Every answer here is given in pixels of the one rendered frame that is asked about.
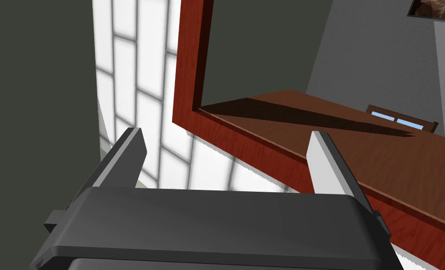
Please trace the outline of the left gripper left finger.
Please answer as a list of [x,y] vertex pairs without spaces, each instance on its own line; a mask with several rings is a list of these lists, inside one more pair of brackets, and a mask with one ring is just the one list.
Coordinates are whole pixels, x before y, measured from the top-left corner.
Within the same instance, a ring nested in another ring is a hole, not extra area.
[[146,155],[142,130],[127,128],[91,174],[91,187],[136,187]]

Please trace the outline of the dark framed wall picture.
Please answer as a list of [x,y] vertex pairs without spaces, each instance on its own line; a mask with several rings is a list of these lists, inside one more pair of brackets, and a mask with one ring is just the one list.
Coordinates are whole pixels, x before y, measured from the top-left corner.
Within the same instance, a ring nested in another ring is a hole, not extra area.
[[445,22],[445,0],[413,0],[407,15]]

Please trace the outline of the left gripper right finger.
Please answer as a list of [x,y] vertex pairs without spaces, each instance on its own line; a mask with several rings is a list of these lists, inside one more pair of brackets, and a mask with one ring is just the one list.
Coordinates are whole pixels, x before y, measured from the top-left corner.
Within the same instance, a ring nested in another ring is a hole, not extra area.
[[374,213],[361,186],[327,132],[311,132],[306,160],[315,193],[352,196],[370,214]]

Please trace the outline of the brown framed window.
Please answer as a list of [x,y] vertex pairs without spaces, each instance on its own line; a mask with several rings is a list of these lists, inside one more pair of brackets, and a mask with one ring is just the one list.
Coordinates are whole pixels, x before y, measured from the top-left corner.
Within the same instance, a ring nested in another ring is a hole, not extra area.
[[386,110],[374,105],[368,105],[366,113],[430,133],[434,133],[438,127],[438,122],[436,121],[429,122],[421,120],[401,113]]

